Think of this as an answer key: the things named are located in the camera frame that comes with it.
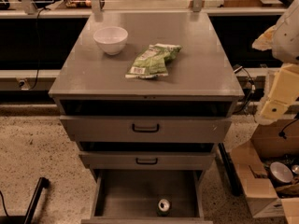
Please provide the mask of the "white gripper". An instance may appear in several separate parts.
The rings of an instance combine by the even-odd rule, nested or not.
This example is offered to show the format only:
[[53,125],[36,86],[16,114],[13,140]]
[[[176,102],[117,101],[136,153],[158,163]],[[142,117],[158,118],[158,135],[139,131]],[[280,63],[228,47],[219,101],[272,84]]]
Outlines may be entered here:
[[267,73],[264,95],[257,106],[256,121],[268,125],[280,119],[299,97],[299,65],[284,63]]

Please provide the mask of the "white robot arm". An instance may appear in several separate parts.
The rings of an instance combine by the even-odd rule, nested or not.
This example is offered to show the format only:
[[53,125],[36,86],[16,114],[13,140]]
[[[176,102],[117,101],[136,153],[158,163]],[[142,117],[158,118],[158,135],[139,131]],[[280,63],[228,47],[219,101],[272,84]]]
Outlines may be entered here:
[[269,72],[264,96],[257,108],[257,122],[271,124],[281,118],[299,97],[299,0],[293,0],[277,23],[252,43],[257,50],[272,50],[282,61],[276,72]]

